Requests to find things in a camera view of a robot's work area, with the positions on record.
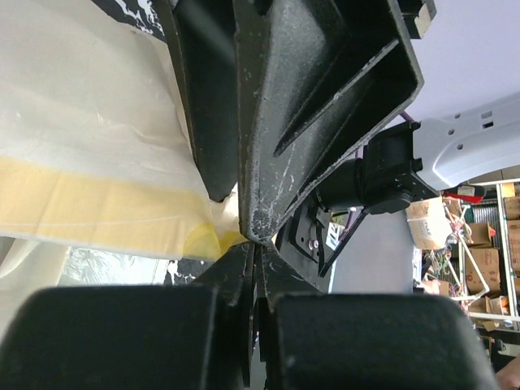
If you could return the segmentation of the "background cardboard boxes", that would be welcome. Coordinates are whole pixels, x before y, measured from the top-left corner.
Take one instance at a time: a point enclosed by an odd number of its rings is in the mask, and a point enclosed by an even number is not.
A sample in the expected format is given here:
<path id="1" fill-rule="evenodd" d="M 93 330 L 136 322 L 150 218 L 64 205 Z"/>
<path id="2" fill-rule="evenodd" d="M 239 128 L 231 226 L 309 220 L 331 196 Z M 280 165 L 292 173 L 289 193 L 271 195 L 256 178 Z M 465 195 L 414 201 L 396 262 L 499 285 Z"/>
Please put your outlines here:
<path id="1" fill-rule="evenodd" d="M 429 262 L 419 285 L 458 304 L 488 331 L 512 328 L 509 298 L 500 291 L 500 250 L 492 245 L 489 223 L 469 223 L 472 205 L 455 197 L 435 197 L 405 210 L 415 247 Z"/>

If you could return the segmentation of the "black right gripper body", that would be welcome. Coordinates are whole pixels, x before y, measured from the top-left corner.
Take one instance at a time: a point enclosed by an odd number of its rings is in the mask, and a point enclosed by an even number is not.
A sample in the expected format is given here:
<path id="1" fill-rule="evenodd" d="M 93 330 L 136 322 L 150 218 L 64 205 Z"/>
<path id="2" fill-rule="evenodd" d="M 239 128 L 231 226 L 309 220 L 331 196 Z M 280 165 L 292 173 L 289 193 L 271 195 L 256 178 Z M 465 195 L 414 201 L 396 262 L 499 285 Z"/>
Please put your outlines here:
<path id="1" fill-rule="evenodd" d="M 312 262 L 325 276 L 368 215 L 395 214 L 412 202 L 437 197 L 439 192 L 419 177 L 423 160 L 414 155 L 419 122 L 406 121 L 380 132 L 363 147 L 360 158 L 336 168 L 296 209 L 275 241 L 288 263 Z M 334 216 L 353 208 L 361 212 L 351 227 L 337 232 L 336 246 L 327 245 Z"/>

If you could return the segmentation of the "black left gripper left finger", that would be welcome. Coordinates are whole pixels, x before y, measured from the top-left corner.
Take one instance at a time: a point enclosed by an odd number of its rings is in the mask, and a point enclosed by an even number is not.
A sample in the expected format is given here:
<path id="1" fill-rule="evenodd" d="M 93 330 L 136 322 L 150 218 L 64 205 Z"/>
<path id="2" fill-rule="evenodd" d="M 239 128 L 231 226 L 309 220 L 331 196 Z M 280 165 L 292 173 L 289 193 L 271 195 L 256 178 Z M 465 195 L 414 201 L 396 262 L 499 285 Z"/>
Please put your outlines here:
<path id="1" fill-rule="evenodd" d="M 248 387 L 254 250 L 231 247 L 186 285 L 35 292 L 2 341 L 2 388 Z"/>

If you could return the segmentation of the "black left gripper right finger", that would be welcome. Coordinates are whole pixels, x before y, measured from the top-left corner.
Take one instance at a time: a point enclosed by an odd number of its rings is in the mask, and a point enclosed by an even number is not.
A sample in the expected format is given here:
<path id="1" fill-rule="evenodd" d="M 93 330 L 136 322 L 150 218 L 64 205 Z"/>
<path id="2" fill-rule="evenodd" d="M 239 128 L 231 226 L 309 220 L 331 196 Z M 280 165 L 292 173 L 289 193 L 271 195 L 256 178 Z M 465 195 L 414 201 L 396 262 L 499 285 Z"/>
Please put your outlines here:
<path id="1" fill-rule="evenodd" d="M 495 389 L 470 320 L 424 294 L 324 294 L 257 246 L 270 389 Z"/>

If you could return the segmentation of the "detached white trash bag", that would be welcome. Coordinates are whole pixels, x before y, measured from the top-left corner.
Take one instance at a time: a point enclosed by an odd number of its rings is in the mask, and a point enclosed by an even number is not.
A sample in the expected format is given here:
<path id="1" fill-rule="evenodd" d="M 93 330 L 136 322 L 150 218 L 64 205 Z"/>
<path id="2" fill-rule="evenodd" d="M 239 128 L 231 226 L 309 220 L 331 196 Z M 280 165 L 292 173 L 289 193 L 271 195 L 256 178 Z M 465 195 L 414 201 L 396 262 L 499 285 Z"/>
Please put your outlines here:
<path id="1" fill-rule="evenodd" d="M 148 1 L 1 4 L 1 323 L 75 247 L 214 261 L 241 243 L 211 201 Z"/>

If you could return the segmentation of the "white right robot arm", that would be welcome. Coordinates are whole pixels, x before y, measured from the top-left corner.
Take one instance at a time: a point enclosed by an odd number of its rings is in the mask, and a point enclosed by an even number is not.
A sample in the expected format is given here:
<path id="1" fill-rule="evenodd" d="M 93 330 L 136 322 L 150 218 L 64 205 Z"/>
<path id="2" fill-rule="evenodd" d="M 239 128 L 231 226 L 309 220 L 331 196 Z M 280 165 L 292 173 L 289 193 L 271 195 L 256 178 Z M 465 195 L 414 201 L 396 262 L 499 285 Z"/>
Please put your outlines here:
<path id="1" fill-rule="evenodd" d="M 411 42 L 432 1 L 157 1 L 196 166 L 239 192 L 223 265 L 249 274 L 299 207 L 394 213 L 519 162 L 519 98 L 392 120 L 423 75 Z"/>

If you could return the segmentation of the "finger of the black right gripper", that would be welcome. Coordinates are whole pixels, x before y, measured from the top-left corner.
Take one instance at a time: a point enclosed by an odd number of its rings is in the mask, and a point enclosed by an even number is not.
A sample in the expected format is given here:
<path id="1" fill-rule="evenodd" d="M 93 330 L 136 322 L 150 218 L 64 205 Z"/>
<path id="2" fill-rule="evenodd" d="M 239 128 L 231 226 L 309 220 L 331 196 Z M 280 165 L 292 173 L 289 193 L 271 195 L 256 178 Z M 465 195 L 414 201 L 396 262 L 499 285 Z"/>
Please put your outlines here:
<path id="1" fill-rule="evenodd" d="M 422 1 L 236 1 L 241 234 L 269 240 L 418 95 Z"/>
<path id="2" fill-rule="evenodd" d="M 156 1 L 194 162 L 209 198 L 238 179 L 236 22 L 230 1 Z"/>

